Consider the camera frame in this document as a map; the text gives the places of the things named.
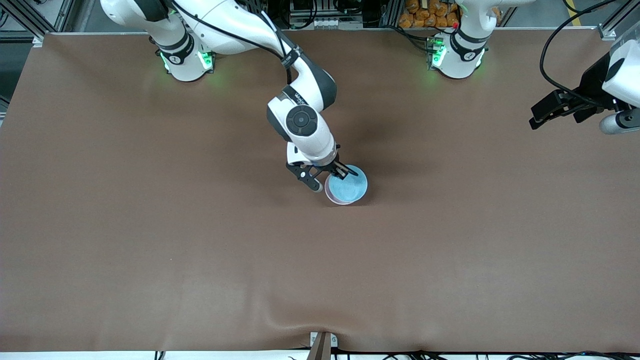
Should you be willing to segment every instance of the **light blue disc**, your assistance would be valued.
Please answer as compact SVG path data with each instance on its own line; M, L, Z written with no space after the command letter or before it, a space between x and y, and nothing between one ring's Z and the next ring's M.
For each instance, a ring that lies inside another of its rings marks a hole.
M347 165L351 170L355 171L358 176L353 174L347 175L344 180L339 177L330 175L329 191L339 201L354 202L360 200L367 192L367 176L360 168L354 165Z

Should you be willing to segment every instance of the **blue lid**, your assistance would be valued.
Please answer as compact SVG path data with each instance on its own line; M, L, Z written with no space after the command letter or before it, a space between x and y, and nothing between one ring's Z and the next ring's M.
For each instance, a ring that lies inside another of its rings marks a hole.
M367 176L360 168L354 165L347 165L351 170L355 171L358 176L353 174L347 175L341 180L335 175L330 175L328 187L331 194L339 201L354 202L360 200L367 192Z

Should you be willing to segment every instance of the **table surface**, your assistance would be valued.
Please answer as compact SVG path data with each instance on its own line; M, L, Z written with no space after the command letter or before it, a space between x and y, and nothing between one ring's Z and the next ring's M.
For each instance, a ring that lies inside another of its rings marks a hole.
M640 137L537 131L548 31L496 31L468 79L386 31L292 33L369 178L334 206L284 167L264 51L179 83L145 36L49 35L0 132L0 350L640 352ZM575 86L609 46L563 31Z

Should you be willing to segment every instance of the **brown tabletop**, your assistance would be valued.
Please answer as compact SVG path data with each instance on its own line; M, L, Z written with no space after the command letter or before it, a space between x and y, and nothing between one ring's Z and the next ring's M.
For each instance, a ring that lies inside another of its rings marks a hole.
M529 128L548 31L497 31L468 79L391 32L292 33L369 192L297 182L276 58L179 83L145 36L47 36L0 134L0 350L640 352L640 135ZM575 86L606 52L562 32Z

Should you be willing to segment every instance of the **plastic container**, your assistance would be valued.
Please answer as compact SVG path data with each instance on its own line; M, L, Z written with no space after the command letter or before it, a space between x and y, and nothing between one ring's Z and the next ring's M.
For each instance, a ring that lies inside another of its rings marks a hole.
M329 175L324 181L324 193L329 200L338 205L349 205L362 199L369 184L367 176L360 168L354 165L347 165L347 167L355 171L358 176L350 174L341 180L335 175Z

